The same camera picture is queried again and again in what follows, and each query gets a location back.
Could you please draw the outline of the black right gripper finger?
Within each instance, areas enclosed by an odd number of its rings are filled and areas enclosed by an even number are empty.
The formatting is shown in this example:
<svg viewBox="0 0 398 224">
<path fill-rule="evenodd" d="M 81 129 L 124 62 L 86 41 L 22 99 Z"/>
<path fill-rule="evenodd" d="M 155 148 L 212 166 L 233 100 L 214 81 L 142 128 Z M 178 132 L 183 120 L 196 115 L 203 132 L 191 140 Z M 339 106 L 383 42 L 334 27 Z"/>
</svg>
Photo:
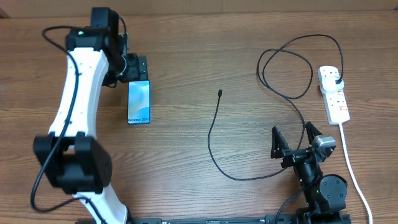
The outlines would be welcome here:
<svg viewBox="0 0 398 224">
<path fill-rule="evenodd" d="M 305 124 L 305 129 L 307 131 L 308 142 L 312 144 L 313 140 L 322 135 L 322 133 L 309 121 Z"/>
<path fill-rule="evenodd" d="M 272 146 L 271 146 L 271 158 L 279 159 L 283 158 L 286 152 L 290 151 L 290 146 L 279 131 L 277 126 L 272 128 Z"/>
</svg>

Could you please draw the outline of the blue Galaxy smartphone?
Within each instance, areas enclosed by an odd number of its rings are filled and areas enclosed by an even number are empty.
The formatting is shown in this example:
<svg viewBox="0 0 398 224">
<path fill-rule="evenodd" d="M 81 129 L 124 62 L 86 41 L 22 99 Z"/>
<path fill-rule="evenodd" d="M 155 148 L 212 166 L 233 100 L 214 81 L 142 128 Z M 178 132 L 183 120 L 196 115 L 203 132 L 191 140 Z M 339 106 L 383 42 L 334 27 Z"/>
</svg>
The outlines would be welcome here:
<svg viewBox="0 0 398 224">
<path fill-rule="evenodd" d="M 150 81 L 130 82 L 128 86 L 127 123 L 150 123 Z"/>
</svg>

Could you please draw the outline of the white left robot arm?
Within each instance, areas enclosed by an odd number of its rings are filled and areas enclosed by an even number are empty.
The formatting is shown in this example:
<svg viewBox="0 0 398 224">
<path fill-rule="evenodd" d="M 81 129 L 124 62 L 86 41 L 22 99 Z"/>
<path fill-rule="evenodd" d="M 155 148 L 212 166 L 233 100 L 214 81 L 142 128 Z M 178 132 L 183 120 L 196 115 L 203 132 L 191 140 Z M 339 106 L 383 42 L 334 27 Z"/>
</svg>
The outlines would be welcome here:
<svg viewBox="0 0 398 224">
<path fill-rule="evenodd" d="M 96 115 L 102 87 L 125 83 L 128 123 L 150 123 L 147 60 L 129 52 L 126 24 L 108 7 L 93 8 L 88 26 L 70 27 L 61 50 L 67 76 L 60 106 L 48 134 L 33 143 L 39 177 L 80 201 L 92 223 L 132 223 L 111 185 L 112 160 L 97 140 Z"/>
</svg>

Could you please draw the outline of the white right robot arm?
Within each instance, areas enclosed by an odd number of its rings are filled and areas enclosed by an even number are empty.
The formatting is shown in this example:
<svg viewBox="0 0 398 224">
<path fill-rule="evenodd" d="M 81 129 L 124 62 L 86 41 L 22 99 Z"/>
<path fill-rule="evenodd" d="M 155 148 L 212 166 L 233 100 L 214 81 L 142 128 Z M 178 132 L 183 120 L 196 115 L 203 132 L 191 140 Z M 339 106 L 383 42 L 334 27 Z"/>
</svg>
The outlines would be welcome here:
<svg viewBox="0 0 398 224">
<path fill-rule="evenodd" d="M 348 183 L 340 175 L 324 175 L 320 163 L 335 150 L 333 136 L 322 134 L 311 122 L 305 124 L 309 145 L 292 150 L 277 127 L 272 128 L 271 158 L 281 159 L 281 167 L 294 169 L 301 189 L 288 198 L 276 215 L 266 216 L 271 223 L 350 223 L 349 215 L 341 211 L 346 208 Z M 300 194 L 304 194 L 307 206 L 299 208 L 293 215 L 282 215 L 285 206 Z"/>
</svg>

